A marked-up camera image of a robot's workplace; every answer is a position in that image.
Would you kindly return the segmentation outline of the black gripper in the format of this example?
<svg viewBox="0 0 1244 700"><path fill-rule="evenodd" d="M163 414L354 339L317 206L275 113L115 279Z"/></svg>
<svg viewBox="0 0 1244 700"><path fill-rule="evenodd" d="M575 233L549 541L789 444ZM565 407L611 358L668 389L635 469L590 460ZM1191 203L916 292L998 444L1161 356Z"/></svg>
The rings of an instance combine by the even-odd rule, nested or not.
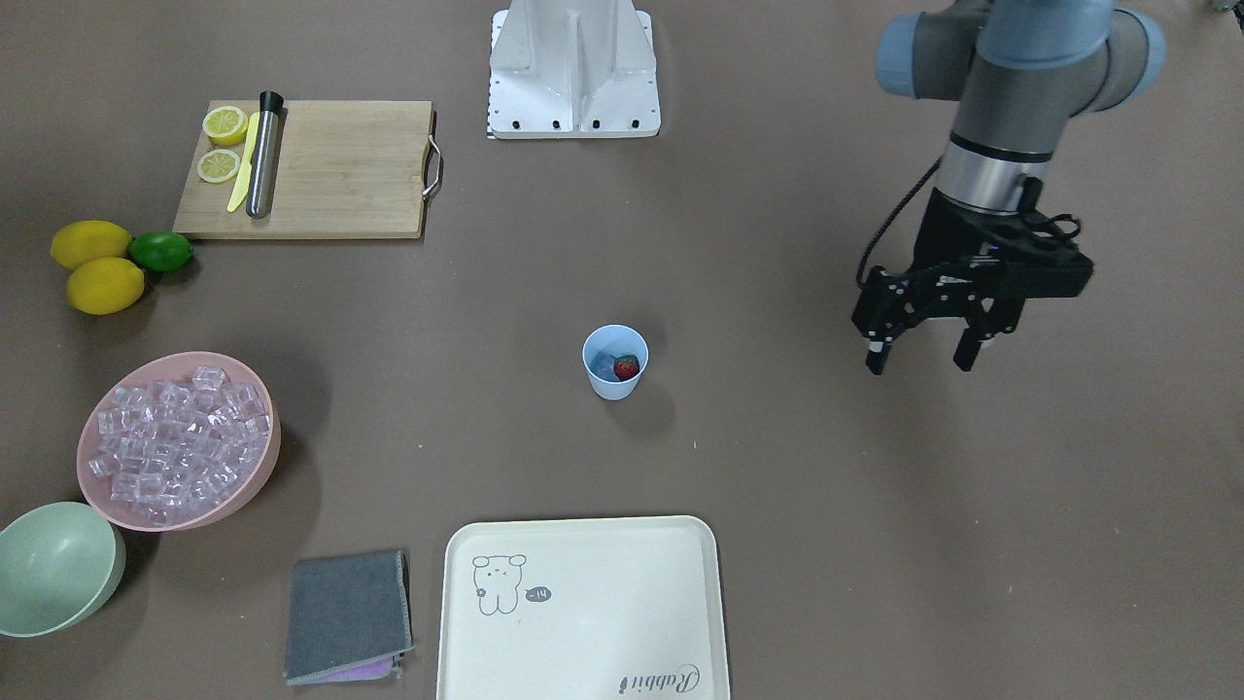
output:
<svg viewBox="0 0 1244 700"><path fill-rule="evenodd" d="M1025 298L970 300L977 276L955 274L977 256L996 257L990 252L995 237L991 228L1023 233L1023 218L1010 214L978 213L945 196L938 188L931 194L919 230L916 233L914 261L908 274L888 274L875 265L860 283L860 297L851 313L853 327L868 346L865 366L881 375L889 349L906 331L926 320L963 318L967 328L955 344L952 362L959 371L972 371L982 349L999 334L1013 333L1023 315ZM982 254L982 245L986 252ZM1031 293L1031 269L1013 264L1013 252L1004 247L1000 264L978 267L984 271L988 292Z"/></svg>

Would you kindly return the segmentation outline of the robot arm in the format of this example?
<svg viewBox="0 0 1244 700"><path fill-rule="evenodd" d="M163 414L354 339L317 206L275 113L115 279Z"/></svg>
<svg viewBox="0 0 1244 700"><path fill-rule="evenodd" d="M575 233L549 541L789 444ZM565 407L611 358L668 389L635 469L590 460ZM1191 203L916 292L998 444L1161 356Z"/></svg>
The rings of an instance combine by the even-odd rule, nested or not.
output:
<svg viewBox="0 0 1244 700"><path fill-rule="evenodd" d="M1153 17L1111 1L955 1L894 17L876 52L881 88L955 102L914 259L896 274L861 261L853 327L871 373L927 320L963 320L952 359L972 371L983 347L1013 333L1031 298L1074 298L1093 274L1079 218L1037 203L1069 121L1154 83L1167 40Z"/></svg>

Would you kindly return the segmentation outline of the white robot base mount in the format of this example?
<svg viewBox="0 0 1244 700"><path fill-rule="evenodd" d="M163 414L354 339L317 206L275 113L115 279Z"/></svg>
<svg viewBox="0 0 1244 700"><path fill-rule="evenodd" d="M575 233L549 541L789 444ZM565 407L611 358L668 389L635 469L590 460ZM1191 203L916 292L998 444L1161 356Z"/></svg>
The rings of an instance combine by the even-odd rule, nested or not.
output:
<svg viewBox="0 0 1244 700"><path fill-rule="evenodd" d="M659 133L652 17L634 2L513 1L493 14L490 27L493 139Z"/></svg>

